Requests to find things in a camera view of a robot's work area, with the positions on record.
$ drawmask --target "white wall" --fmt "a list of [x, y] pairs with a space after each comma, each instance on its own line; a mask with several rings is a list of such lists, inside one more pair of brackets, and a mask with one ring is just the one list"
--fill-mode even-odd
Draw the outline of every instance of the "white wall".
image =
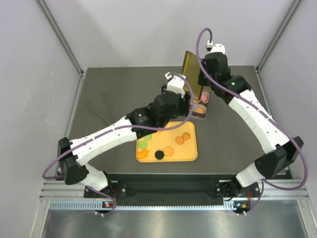
[[79, 79], [34, 0], [0, 8], [0, 237], [28, 237]]
[[205, 27], [226, 46], [230, 65], [257, 65], [293, 0], [46, 2], [87, 68], [181, 65]]
[[[276, 120], [304, 141], [307, 188], [317, 211], [317, 1], [304, 0], [261, 74]], [[298, 159], [295, 172], [303, 176]]]

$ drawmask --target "orange tray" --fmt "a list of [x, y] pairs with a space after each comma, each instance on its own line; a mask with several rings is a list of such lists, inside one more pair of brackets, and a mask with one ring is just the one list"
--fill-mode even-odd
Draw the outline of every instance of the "orange tray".
[[[180, 121], [172, 121], [169, 122], [166, 127], [172, 127], [180, 123]], [[182, 144], [177, 144], [176, 138], [178, 136], [183, 137], [183, 135], [185, 140]], [[158, 131], [156, 133], [153, 133], [151, 136], [152, 137], [150, 139], [145, 136], [137, 140], [136, 158], [139, 162], [184, 162], [197, 159], [198, 152], [195, 126], [192, 122], [188, 121], [177, 129]], [[140, 149], [139, 143], [143, 143], [144, 145], [144, 142], [146, 142], [147, 144], [146, 148]], [[157, 159], [155, 157], [156, 151], [160, 150], [164, 152], [167, 147], [172, 148], [173, 154], [169, 155], [168, 153], [166, 153], [162, 159]], [[147, 152], [147, 156], [141, 158], [142, 156], [138, 156], [138, 153], [140, 152], [143, 152], [143, 154], [146, 154]]]

